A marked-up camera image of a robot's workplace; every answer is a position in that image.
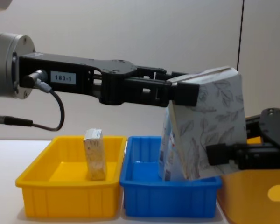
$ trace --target white box with leaf print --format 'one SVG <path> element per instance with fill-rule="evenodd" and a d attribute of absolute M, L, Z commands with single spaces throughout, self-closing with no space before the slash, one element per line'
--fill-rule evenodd
<path fill-rule="evenodd" d="M 200 84 L 195 107 L 169 103 L 184 178 L 195 180 L 238 171 L 232 162 L 210 166 L 205 147 L 246 143 L 241 75 L 234 68 L 222 67 L 185 75 L 174 81 Z"/>

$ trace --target beige box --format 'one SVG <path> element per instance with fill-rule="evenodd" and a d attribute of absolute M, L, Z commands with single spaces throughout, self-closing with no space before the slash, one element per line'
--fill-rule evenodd
<path fill-rule="evenodd" d="M 107 167 L 101 129 L 87 130 L 84 137 L 84 148 L 89 178 L 93 181 L 106 179 Z"/>

